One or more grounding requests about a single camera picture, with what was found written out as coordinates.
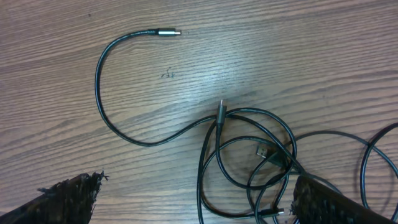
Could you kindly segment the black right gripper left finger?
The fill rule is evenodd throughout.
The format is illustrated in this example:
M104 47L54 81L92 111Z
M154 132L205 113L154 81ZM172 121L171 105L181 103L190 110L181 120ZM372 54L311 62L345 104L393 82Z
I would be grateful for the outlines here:
M79 174L50 188L42 195L1 215L2 224L88 224L91 220L104 172Z

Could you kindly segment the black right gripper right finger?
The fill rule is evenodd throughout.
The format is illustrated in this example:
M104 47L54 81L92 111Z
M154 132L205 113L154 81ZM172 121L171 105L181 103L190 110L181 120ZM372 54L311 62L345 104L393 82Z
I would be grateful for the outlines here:
M299 176L292 214L303 224L394 224L376 212L306 176Z

